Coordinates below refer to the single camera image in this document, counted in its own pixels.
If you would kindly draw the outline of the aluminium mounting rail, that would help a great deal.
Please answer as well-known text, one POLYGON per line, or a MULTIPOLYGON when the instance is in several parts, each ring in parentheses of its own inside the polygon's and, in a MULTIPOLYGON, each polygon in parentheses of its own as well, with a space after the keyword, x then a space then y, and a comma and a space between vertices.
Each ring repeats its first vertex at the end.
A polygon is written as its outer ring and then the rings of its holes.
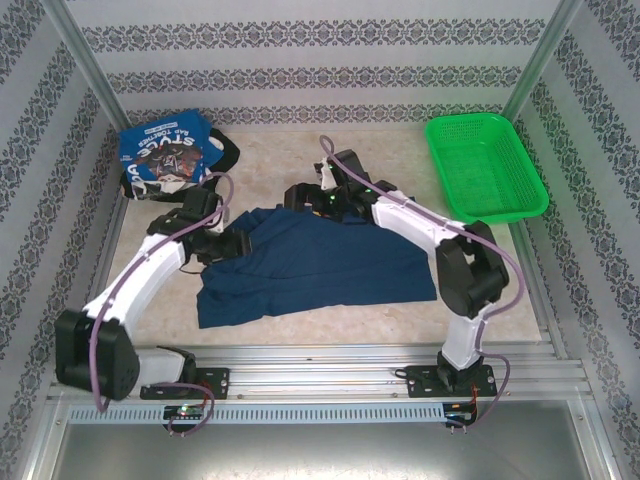
MULTIPOLYGON (((490 364, 508 382, 504 401, 590 399, 592 384, 579 360, 563 359, 548 340, 488 347, 508 358, 490 364)), ((199 364, 230 371, 227 400, 238 402, 328 403, 405 401, 395 369, 436 361, 435 344, 289 345, 193 347, 199 364)))

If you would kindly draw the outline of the black printed t-shirt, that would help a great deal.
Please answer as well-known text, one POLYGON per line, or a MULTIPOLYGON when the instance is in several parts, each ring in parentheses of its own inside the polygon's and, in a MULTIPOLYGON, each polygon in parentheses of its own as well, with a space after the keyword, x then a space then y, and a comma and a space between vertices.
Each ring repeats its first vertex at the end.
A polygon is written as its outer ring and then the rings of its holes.
POLYGON ((122 193, 133 200, 180 203, 198 185, 214 191, 218 180, 212 174, 228 173, 239 157, 239 148, 212 128, 202 148, 166 144, 127 164, 120 178, 122 193))

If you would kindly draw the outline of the navy blue t-shirt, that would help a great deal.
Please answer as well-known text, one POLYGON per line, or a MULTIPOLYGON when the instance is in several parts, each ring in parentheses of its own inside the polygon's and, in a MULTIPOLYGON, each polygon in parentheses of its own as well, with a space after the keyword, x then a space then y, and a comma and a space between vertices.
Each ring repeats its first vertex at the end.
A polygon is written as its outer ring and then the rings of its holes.
POLYGON ((400 235, 286 208, 246 211, 233 228, 251 252, 206 267, 197 295, 200 328, 239 326, 329 306, 434 301, 427 253, 400 235))

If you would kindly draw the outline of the aluminium side rail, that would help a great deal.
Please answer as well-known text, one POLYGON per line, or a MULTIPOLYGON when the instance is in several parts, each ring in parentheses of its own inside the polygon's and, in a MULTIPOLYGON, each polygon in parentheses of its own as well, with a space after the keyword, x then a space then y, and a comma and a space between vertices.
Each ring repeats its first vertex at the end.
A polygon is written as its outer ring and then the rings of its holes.
POLYGON ((558 359, 567 360, 569 355, 565 349, 560 330, 547 294, 542 274, 523 221, 510 225, 514 247, 523 271, 529 299, 541 332, 544 332, 553 346, 558 359))
POLYGON ((109 282, 127 202, 121 193, 122 166, 117 153, 118 150, 115 150, 111 169, 93 217, 94 222, 82 251, 73 289, 67 300, 67 307, 74 311, 81 311, 109 282))

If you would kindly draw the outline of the green plastic basket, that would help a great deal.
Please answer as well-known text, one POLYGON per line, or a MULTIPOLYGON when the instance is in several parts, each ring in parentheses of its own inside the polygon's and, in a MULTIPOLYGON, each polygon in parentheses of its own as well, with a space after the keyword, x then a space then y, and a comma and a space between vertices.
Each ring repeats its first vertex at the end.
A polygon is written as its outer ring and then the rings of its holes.
POLYGON ((431 158, 454 219, 517 223, 543 214, 547 190, 512 123, 495 113, 431 119, 431 158))

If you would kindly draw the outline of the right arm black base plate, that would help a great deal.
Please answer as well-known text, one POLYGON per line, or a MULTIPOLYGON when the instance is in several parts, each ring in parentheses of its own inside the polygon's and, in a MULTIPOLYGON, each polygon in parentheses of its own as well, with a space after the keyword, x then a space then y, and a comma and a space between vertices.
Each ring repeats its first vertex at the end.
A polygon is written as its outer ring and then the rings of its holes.
POLYGON ((489 398, 497 394, 497 383, 490 365, 482 365, 466 380, 459 381, 449 391, 440 379, 436 365, 415 365, 404 368, 407 377, 407 391, 410 398, 478 397, 489 398))

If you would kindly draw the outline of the blue printed t-shirt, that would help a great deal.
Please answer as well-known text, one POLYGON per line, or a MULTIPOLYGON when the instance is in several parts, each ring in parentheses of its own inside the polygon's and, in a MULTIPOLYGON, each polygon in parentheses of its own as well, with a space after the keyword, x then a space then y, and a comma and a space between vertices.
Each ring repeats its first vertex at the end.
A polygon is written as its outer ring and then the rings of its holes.
POLYGON ((211 129, 199 111, 188 110, 122 131, 119 158, 127 180, 197 182, 224 154, 211 129))

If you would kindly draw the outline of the aluminium frame post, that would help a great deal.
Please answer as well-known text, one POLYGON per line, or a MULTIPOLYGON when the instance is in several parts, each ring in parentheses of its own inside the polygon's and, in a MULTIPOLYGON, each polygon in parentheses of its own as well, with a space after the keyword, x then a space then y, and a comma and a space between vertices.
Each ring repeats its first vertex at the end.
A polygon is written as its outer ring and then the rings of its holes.
POLYGON ((514 123, 553 56, 560 40, 575 18, 583 0, 559 0, 539 42, 530 55, 514 90, 497 115, 514 123))
POLYGON ((67 49, 93 90, 113 128, 120 132, 132 127, 107 75, 99 65, 81 28, 74 20, 65 0, 39 0, 67 49))

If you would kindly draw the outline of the grey metal panel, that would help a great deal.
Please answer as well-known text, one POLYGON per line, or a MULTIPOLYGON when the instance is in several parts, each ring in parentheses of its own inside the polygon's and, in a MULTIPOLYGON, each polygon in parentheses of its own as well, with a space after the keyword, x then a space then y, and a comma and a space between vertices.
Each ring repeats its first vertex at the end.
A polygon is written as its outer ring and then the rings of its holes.
POLYGON ((171 437, 152 412, 51 408, 24 480, 623 480, 587 402, 500 404, 468 432, 415 403, 352 404, 351 419, 294 421, 294 404, 227 403, 171 437))

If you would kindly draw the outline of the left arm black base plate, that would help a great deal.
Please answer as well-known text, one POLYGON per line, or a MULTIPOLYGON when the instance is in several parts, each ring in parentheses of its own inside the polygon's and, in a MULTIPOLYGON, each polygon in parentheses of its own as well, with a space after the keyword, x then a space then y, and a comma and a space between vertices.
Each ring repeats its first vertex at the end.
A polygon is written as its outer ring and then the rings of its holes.
MULTIPOLYGON (((195 377, 188 380, 189 384, 200 385, 211 391, 215 400, 225 400, 228 395, 230 383, 230 370, 227 368, 197 368, 195 377)), ((143 386, 139 396, 143 400, 204 400, 205 394, 192 387, 170 386, 143 386)))

